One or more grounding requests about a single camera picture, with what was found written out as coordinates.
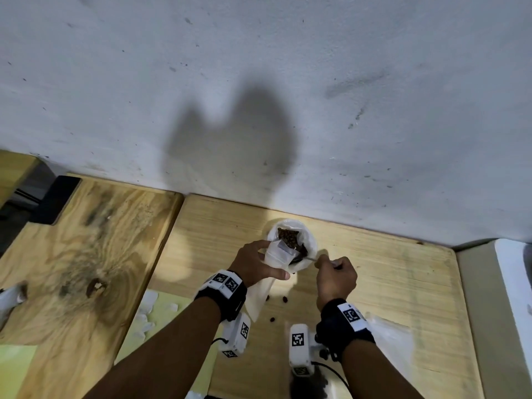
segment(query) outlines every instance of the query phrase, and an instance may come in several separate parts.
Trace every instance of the black phone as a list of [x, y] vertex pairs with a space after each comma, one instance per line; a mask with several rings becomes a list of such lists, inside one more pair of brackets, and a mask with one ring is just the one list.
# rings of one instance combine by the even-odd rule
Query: black phone
[[59, 175], [28, 221], [49, 226], [55, 225], [80, 182], [81, 178]]

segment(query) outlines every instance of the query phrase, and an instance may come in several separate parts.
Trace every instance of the person's left arm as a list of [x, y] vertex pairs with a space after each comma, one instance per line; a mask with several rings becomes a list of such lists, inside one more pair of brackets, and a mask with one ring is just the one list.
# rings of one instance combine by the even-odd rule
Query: person's left arm
[[[246, 287], [267, 277], [280, 280], [290, 277], [287, 271], [261, 262], [263, 255], [258, 250], [269, 244], [255, 241], [244, 245], [229, 267]], [[84, 399], [184, 398], [205, 361], [220, 321], [217, 303], [209, 297], [198, 298], [113, 367]]]

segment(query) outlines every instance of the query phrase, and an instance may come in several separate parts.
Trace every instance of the wristband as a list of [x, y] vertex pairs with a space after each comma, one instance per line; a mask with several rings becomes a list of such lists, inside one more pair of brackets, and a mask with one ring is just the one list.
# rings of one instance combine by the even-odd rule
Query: wristband
[[194, 300], [201, 297], [213, 299], [220, 308], [220, 321], [233, 321], [246, 301], [246, 293], [247, 288], [239, 275], [233, 271], [219, 270], [203, 283]]
[[341, 362], [345, 348], [355, 339], [375, 343], [362, 313], [341, 298], [329, 301], [316, 326], [316, 342], [329, 349], [333, 361]]

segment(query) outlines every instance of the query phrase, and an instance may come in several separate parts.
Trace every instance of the wooden table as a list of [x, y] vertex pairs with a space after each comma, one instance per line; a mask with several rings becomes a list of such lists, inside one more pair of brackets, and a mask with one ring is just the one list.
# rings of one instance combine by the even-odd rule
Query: wooden table
[[0, 150], [0, 207], [38, 163], [33, 155]]
[[[483, 397], [456, 256], [448, 248], [192, 195], [179, 212], [150, 288], [191, 297], [208, 276], [230, 265], [244, 243], [263, 238], [282, 218], [303, 221], [332, 258], [351, 259], [359, 281], [349, 301], [362, 313], [412, 328], [413, 384], [425, 398]], [[319, 320], [316, 272], [310, 267], [274, 284], [250, 329], [244, 356], [218, 355], [210, 395], [289, 397], [287, 331], [293, 323], [314, 329]], [[349, 397], [337, 380], [334, 384], [338, 397]]]
[[25, 225], [0, 259], [0, 287], [28, 281], [0, 344], [38, 345], [19, 399], [77, 399], [110, 369], [182, 202], [83, 178], [56, 225]]

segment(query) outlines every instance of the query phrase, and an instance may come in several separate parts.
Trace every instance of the yellow sheet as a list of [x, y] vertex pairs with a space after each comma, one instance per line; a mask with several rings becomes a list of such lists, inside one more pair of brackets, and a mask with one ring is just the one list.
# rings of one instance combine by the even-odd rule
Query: yellow sheet
[[[160, 293], [159, 291], [157, 291], [157, 293], [158, 298], [155, 304], [153, 304], [153, 309], [149, 314], [147, 314], [148, 322], [154, 322], [155, 326], [153, 329], [145, 332], [146, 339], [142, 340], [142, 338], [135, 333], [139, 328], [140, 322], [138, 320], [134, 320], [129, 327], [126, 338], [122, 343], [122, 347], [116, 356], [116, 360], [114, 362], [115, 364], [121, 361], [123, 358], [129, 356], [134, 350], [138, 349], [143, 342], [154, 336], [192, 302], [192, 300], [189, 298], [179, 297], [177, 295], [167, 293]], [[172, 310], [172, 304], [178, 305], [177, 311]], [[216, 333], [216, 337], [220, 336], [222, 336], [222, 327], [219, 327]], [[191, 391], [200, 393], [204, 396], [207, 395], [209, 384], [211, 383], [214, 362], [216, 361], [216, 354], [218, 352], [217, 347], [218, 346], [215, 344], [209, 350], [205, 362], [203, 363], [203, 366], [196, 377], [196, 381], [190, 389]]]
[[15, 399], [37, 346], [0, 346], [0, 397]]

